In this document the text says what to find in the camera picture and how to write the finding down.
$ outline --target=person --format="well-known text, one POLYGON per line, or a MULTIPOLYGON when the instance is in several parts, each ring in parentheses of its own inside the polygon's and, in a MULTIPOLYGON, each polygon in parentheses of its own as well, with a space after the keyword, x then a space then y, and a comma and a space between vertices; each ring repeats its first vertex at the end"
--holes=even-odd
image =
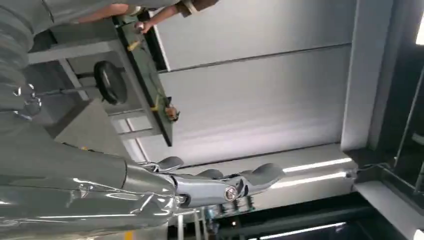
MULTIPOLYGON (((153 26, 169 19, 177 14, 188 17, 192 14, 200 12, 206 8, 215 5, 219 0, 181 0, 174 5, 164 7, 160 12, 153 16, 150 20, 143 22, 144 28, 142 33, 147 33, 153 26)), ((143 6, 133 6, 128 4, 112 4, 106 6, 95 13, 82 17, 78 23, 88 23, 119 15, 138 15, 146 9, 143 6)))

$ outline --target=metal bolt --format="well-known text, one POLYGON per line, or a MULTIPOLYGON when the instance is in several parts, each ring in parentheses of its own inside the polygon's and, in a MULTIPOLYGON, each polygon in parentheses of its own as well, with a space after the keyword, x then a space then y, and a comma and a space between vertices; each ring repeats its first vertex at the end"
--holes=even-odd
POLYGON ((234 200, 236 200, 237 198, 237 189, 233 186, 229 186, 225 189, 225 194, 224 194, 224 198, 226 201, 228 202, 232 202, 234 200))

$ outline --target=white wall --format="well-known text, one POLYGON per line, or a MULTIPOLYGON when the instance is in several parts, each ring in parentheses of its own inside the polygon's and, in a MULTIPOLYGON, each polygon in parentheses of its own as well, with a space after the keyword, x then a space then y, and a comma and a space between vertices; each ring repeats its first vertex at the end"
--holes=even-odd
POLYGON ((143 138, 152 161, 187 165, 340 140, 350 47, 161 74, 181 110, 173 147, 143 138))
POLYGON ((221 0, 158 25, 172 70, 350 43, 355 0, 221 0))

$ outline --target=room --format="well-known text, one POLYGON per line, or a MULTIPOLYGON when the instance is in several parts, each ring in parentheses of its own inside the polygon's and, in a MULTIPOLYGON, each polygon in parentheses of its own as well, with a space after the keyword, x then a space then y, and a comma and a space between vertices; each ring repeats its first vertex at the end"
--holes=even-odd
POLYGON ((422 1, 23 1, 0 239, 424 239, 422 1))

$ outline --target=silver robot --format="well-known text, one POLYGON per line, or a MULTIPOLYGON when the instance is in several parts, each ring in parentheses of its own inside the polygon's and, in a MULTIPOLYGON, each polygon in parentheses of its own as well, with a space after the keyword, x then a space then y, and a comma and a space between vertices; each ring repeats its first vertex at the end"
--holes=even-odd
POLYGON ((34 35, 114 3, 160 8, 177 0, 0 0, 0 239, 77 239, 166 223, 178 208, 265 191, 282 169, 223 176, 172 174, 177 157, 137 164, 54 142, 31 116, 41 101, 21 72, 34 35))

